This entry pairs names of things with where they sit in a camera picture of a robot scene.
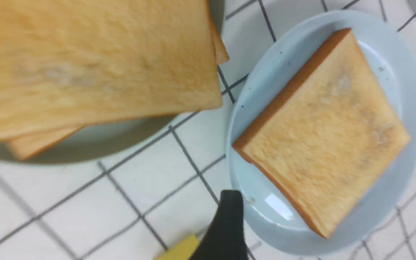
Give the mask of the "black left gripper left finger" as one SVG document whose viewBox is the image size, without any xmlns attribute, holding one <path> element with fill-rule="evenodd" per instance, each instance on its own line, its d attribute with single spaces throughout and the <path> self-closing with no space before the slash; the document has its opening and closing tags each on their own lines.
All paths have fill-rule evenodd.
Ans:
<svg viewBox="0 0 416 260">
<path fill-rule="evenodd" d="M 223 190 L 216 214 L 191 260 L 247 260 L 244 202 L 238 190 Z"/>
</svg>

